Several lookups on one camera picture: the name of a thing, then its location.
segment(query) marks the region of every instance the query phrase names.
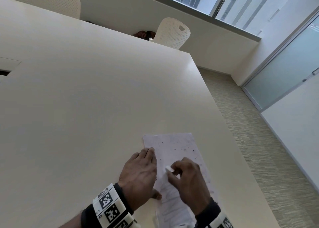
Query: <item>windowsill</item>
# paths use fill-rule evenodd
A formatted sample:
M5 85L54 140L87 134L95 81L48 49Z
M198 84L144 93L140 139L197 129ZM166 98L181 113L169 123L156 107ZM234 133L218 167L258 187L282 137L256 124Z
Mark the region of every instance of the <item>windowsill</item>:
M165 4L167 6L170 6L172 8L175 8L177 10L180 10L180 11L186 13L186 14L192 15L192 16L197 17L199 19L205 20L206 22L209 22L211 24L214 24L214 25L217 25L219 27L222 27L222 28L224 28L226 30L229 30L231 32L234 32L234 33L236 33L238 35L244 36L244 37L246 37L246 38L248 38L250 40L253 40L253 41L256 41L256 42L259 42L261 40L261 38L259 36L256 36L254 34L251 34L251 33L247 32L247 31L239 29L239 28L237 28L235 26L227 24L227 23L225 23L225 22L223 22L221 20L215 19L215 18L213 18L213 17L211 17L209 15L206 15L206 14L200 12L200 11L197 11L197 10L195 10L193 8L190 8L189 6L181 4L181 3L177 2L177 1L174 1L174 0L155 0L155 1L160 2L162 4Z

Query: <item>black strap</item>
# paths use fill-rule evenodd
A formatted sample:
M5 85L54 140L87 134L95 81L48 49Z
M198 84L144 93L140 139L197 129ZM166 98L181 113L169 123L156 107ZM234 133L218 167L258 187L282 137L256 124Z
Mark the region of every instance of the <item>black strap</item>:
M102 228L96 217L93 204L90 204L81 214L81 228Z
M213 222L214 219L217 218L219 213L220 213L220 207L213 200L213 198L211 198L208 206L200 214L195 216L197 220L195 227L204 228L206 226L209 226L209 224Z
M125 196L124 196L124 194L123 194L123 190L122 190L122 188L118 185L118 183L116 183L116 184L114 185L114 188L115 188L115 190L116 190L116 192L117 192L119 198L120 198L121 201L123 202L123 204L124 204L126 210L128 210L128 212L129 212L131 215L134 214L134 211L133 211L133 210L131 209L131 207L129 206L129 203L127 202L127 200L126 200L126 198L125 198Z

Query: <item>right hand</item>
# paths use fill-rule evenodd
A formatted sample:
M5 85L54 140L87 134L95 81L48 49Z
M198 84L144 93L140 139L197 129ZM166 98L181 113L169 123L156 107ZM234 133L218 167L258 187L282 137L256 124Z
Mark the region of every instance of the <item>right hand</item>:
M168 181L177 188L181 200L190 207L194 215L200 214L209 204L211 196L199 165L189 158L176 161L167 172Z

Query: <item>baseboard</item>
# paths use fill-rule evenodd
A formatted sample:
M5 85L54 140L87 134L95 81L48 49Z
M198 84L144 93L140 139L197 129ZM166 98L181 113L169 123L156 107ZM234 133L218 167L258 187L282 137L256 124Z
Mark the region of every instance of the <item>baseboard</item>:
M319 187L317 187L315 185L315 183L313 182L313 180L309 177L309 175L307 174L307 172L302 168L302 166L300 165L300 163L296 160L296 158L293 156L293 154L290 152L290 150L287 148L287 146L284 144L284 142L280 139L280 137L277 135L277 133L274 131L274 129L271 127L271 125L268 123L268 121L264 118L264 116L259 113L261 118L265 121L265 123L268 125L268 127L270 128L270 130L273 132L273 134L275 135L275 137L277 137L277 139L280 141L281 145L286 149L286 152L291 156L291 158L294 160L294 162L297 164L297 166L299 167L299 169L302 171L302 173L306 176L306 178L308 179L308 181L310 182L310 184L313 186L313 188L317 191L317 193L319 194Z
M221 73L221 74L230 76L229 73L223 73L223 72L220 72L220 71L217 71L217 70L209 69L209 68L206 68L206 67L201 67L201 66L198 66L198 65L196 65L196 67L197 67L197 68L206 69L206 70L209 70L209 71L212 71L212 72L215 72L215 73Z

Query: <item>window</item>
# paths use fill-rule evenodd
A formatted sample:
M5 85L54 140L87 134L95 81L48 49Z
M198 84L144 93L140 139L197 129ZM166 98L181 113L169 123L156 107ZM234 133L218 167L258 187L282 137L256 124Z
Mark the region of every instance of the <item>window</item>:
M254 35L262 33L288 0L174 0Z

